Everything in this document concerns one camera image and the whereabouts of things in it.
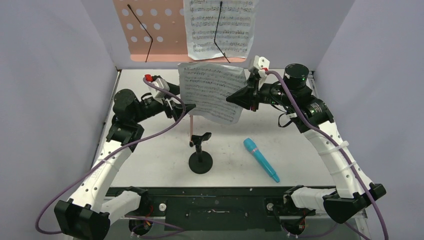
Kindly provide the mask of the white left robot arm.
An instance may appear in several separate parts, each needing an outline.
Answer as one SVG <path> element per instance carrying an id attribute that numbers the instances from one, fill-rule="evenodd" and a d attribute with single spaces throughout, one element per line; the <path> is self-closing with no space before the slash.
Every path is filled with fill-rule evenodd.
<path id="1" fill-rule="evenodd" d="M 162 112 L 178 121 L 195 108 L 195 104 L 159 102 L 153 97 L 139 100 L 130 89 L 118 91 L 113 101 L 112 125 L 95 166 L 78 180 L 80 185 L 69 199 L 54 207 L 60 232 L 76 239 L 103 240 L 111 225 L 126 214 L 141 216 L 149 210 L 148 192 L 138 187 L 127 187 L 107 202 L 104 198 L 142 137 L 141 121 Z"/>

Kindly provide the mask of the white sheet music paper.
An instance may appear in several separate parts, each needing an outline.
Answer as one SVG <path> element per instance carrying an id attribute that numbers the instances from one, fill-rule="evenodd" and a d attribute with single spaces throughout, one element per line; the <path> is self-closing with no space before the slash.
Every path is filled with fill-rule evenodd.
<path id="1" fill-rule="evenodd" d="M 254 42 L 258 8 L 257 0 L 183 1 L 188 57 L 246 59 Z"/>
<path id="2" fill-rule="evenodd" d="M 178 65 L 180 97 L 185 104 L 195 104 L 193 116 L 222 125 L 236 124 L 243 108 L 227 97 L 247 86 L 242 67 L 208 62 Z"/>

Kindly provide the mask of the pink perforated music stand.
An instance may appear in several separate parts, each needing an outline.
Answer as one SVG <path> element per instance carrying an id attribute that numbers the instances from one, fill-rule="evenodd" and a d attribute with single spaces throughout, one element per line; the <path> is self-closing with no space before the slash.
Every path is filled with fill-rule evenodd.
<path id="1" fill-rule="evenodd" d="M 193 60 L 188 56 L 184 0 L 116 0 L 115 9 L 135 62 L 243 62 L 231 57 Z"/>

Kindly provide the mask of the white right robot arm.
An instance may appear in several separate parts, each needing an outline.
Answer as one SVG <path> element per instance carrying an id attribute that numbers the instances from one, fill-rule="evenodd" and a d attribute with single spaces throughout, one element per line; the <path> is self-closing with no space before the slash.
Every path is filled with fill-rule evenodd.
<path id="1" fill-rule="evenodd" d="M 250 111 L 256 111 L 260 104 L 276 104 L 286 109 L 299 132 L 315 148 L 335 187 L 295 186 L 284 193 L 282 207 L 290 215 L 301 209 L 324 211 L 336 223 L 343 224 L 374 205 L 386 194 L 386 189 L 372 182 L 354 160 L 331 111 L 307 86 L 309 73 L 306 66 L 292 63 L 285 67 L 283 75 L 277 76 L 277 83 L 261 83 L 270 71 L 251 70 L 247 85 L 226 100 Z"/>

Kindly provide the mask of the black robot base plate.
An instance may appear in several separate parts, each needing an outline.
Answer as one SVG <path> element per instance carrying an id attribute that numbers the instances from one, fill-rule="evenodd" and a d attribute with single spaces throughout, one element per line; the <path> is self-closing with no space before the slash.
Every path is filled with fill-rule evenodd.
<path id="1" fill-rule="evenodd" d="M 285 228 L 300 233 L 307 216 L 323 213 L 322 206 L 296 206 L 290 187 L 109 187 L 99 197 L 102 210 L 110 212 L 112 202 L 125 192 L 141 195 L 140 202 L 123 217 L 137 235 L 163 226 L 166 231 L 267 232 Z"/>

